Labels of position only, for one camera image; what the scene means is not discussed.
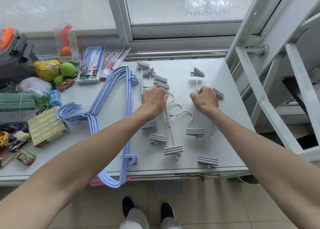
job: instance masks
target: table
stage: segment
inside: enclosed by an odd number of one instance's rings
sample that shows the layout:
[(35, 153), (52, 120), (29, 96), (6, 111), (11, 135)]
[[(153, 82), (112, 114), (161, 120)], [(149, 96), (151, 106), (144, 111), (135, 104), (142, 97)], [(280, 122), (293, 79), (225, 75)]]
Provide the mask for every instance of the table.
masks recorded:
[[(157, 75), (168, 79), (170, 89), (167, 92), (174, 94), (175, 100), (173, 103), (182, 105), (183, 110), (189, 111), (194, 119), (187, 124), (191, 119), (187, 113), (170, 119), (175, 145), (182, 145), (184, 150), (178, 161), (175, 160), (174, 155), (163, 155), (163, 148), (172, 146), (164, 112), (159, 115), (158, 130), (154, 133), (167, 135), (167, 144), (150, 144), (151, 131), (139, 130), (131, 140), (130, 149), (131, 154), (138, 156), (138, 163), (129, 166), (128, 176), (130, 176), (131, 179), (137, 180), (153, 180), (184, 178), (190, 174), (210, 174), (223, 177), (223, 175), (226, 174), (227, 176), (237, 176), (239, 173), (248, 173), (247, 167), (216, 127), (214, 127), (213, 130), (211, 156), (219, 159), (219, 166), (208, 169), (205, 164), (197, 162), (198, 155), (210, 155), (210, 134), (212, 128), (210, 120), (200, 112), (198, 114), (198, 126), (199, 128), (206, 129), (206, 135), (204, 138), (199, 139), (186, 135), (187, 127), (196, 128), (196, 110), (189, 97), (189, 94), (196, 89), (196, 77), (190, 76), (190, 72), (193, 71), (194, 67), (197, 67), (205, 73), (204, 78), (198, 78), (198, 88), (206, 85), (222, 92), (224, 99), (219, 101), (220, 109), (238, 123), (254, 130), (224, 58), (161, 60), (148, 61), (148, 63), (150, 64), (150, 68), (153, 67), (155, 69)], [(133, 73), (139, 78), (141, 77), (141, 70), (137, 69), (136, 62), (123, 62), (122, 66), (123, 65), (129, 66)], [(143, 83), (149, 86), (149, 78), (144, 78)], [(76, 83), (73, 87), (62, 92), (62, 103), (76, 102), (83, 104), (81, 112), (87, 111), (102, 85), (103, 82), (88, 84)], [(134, 86), (133, 95), (134, 110), (136, 110), (141, 104), (140, 84)], [(98, 115), (100, 129), (124, 117), (125, 96), (126, 81), (125, 79), (121, 79), (116, 83), (102, 111)], [(174, 105), (168, 107), (168, 111), (176, 114), (181, 111), (181, 108)], [(26, 180), (52, 157), (90, 135), (89, 126), (86, 121), (69, 123), (68, 125), (71, 132), (47, 144), (43, 148), (35, 148), (32, 144), (26, 147), (28, 151), (37, 156), (31, 166), (24, 166), (14, 160), (6, 167), (0, 169), (0, 184), (10, 185), (17, 181), (22, 182)], [(120, 155), (121, 154), (106, 167), (107, 172), (111, 176), (119, 175), (121, 164)]]

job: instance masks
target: yellow bag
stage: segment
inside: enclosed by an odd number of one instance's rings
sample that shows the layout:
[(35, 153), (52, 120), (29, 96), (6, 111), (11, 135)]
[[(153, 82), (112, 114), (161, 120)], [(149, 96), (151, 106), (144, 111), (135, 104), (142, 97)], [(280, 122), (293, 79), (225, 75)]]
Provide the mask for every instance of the yellow bag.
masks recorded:
[(38, 76), (45, 81), (53, 81), (55, 77), (60, 75), (58, 60), (50, 61), (35, 61), (33, 63), (34, 69)]

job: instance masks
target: green bottle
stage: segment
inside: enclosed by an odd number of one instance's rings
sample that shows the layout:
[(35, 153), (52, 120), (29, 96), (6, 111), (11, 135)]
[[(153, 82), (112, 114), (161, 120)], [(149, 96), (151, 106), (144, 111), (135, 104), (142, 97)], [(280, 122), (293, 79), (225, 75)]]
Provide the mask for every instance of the green bottle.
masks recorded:
[(49, 94), (42, 92), (40, 90), (34, 89), (34, 88), (30, 88), (29, 91), (33, 94), (34, 99), (37, 103), (41, 104), (41, 105), (45, 105), (47, 103), (49, 103)]

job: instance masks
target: foot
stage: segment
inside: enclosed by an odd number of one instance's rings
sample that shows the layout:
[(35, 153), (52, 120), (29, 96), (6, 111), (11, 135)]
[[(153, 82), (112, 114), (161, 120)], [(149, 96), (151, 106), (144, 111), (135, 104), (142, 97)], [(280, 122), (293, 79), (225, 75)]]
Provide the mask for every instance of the foot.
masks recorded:
[(133, 199), (130, 197), (124, 197), (122, 200), (122, 212), (125, 218), (127, 218), (129, 211), (132, 208), (137, 208), (136, 204), (134, 203)]
[(174, 210), (168, 202), (163, 202), (160, 209), (161, 222), (166, 217), (172, 217), (175, 219)]

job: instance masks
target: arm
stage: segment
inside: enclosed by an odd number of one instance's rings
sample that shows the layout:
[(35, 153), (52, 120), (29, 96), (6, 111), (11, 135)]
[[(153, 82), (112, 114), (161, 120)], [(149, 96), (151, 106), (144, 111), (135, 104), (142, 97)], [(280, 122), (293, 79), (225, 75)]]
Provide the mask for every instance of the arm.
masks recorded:
[(218, 110), (216, 93), (191, 93), (194, 106), (226, 137), (280, 209), (300, 229), (320, 225), (320, 169)]
[(167, 98), (163, 88), (145, 92), (142, 105), (130, 116), (44, 164), (0, 202), (1, 228), (47, 228), (75, 193), (119, 154), (142, 125), (162, 112)]

